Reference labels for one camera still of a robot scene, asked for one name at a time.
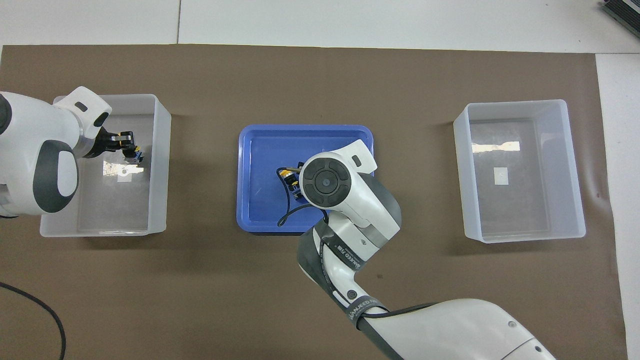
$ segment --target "white table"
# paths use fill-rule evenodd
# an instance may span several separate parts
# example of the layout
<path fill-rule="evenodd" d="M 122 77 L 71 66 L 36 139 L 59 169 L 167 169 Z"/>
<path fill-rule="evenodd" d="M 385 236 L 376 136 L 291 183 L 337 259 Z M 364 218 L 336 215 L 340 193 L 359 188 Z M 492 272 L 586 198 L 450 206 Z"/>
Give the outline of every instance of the white table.
<path fill-rule="evenodd" d="M 174 43 L 596 53 L 628 356 L 640 359 L 640 39 L 598 1 L 0 2 L 4 45 Z"/>

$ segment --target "circular button pad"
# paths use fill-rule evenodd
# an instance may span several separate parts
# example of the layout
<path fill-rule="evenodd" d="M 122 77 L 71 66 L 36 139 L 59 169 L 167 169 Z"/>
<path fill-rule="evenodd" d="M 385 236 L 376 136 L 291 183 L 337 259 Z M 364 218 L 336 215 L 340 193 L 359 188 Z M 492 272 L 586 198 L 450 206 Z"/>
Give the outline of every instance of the circular button pad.
<path fill-rule="evenodd" d="M 303 184 L 310 202 L 330 208 L 347 197 L 351 177 L 349 170 L 341 162 L 331 158 L 318 158 L 305 167 Z"/>

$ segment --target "label sticker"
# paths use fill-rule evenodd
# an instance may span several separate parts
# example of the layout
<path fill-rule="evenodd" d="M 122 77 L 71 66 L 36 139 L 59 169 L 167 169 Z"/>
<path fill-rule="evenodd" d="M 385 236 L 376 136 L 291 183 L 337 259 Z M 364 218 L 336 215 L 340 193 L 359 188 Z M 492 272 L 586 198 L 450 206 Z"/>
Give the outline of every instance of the label sticker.
<path fill-rule="evenodd" d="M 509 171 L 506 167 L 493 168 L 493 183 L 496 185 L 509 184 Z"/>

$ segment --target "plastic storage bin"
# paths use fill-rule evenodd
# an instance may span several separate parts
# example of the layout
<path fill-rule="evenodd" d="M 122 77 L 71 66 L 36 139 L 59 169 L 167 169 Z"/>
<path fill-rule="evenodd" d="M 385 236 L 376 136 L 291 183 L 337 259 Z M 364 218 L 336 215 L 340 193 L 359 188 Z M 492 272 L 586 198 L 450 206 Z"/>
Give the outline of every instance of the plastic storage bin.
<path fill-rule="evenodd" d="M 104 127 L 133 131 L 144 159 L 128 165 L 122 151 L 78 159 L 76 194 L 66 208 L 41 217 L 42 236 L 139 236 L 166 229 L 171 115 L 154 95 L 101 97 L 113 108 Z"/>
<path fill-rule="evenodd" d="M 302 209 L 278 227 L 287 210 L 287 197 L 276 169 L 295 167 L 319 152 L 347 146 L 360 139 L 373 153 L 373 135 L 361 125 L 249 125 L 238 143 L 238 226 L 256 234 L 301 234 L 322 218 L 316 208 Z M 306 201 L 291 197 L 291 209 Z"/>
<path fill-rule="evenodd" d="M 484 243 L 585 234 L 563 100 L 469 104 L 454 121 L 465 234 Z"/>

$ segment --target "brown work surface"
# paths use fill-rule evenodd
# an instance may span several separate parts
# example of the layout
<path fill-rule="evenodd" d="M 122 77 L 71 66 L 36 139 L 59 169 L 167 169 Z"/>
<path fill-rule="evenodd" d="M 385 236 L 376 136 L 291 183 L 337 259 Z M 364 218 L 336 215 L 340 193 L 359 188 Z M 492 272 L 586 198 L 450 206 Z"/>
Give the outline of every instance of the brown work surface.
<path fill-rule="evenodd" d="M 165 232 L 43 238 L 38 217 L 0 222 L 0 281 L 58 312 L 69 359 L 383 358 L 300 271 L 297 238 L 255 236 L 236 224 L 238 134 L 249 124 L 373 132 L 376 177 L 398 199 L 403 228 L 358 281 L 390 309 L 485 299 L 560 359 L 626 358 L 592 54 L 4 47 L 4 91 L 51 102 L 79 85 L 156 94 L 173 120 Z M 452 122 L 470 102 L 536 99 L 568 104 L 587 235 L 470 240 Z M 0 290 L 0 357 L 55 358 L 48 316 Z"/>

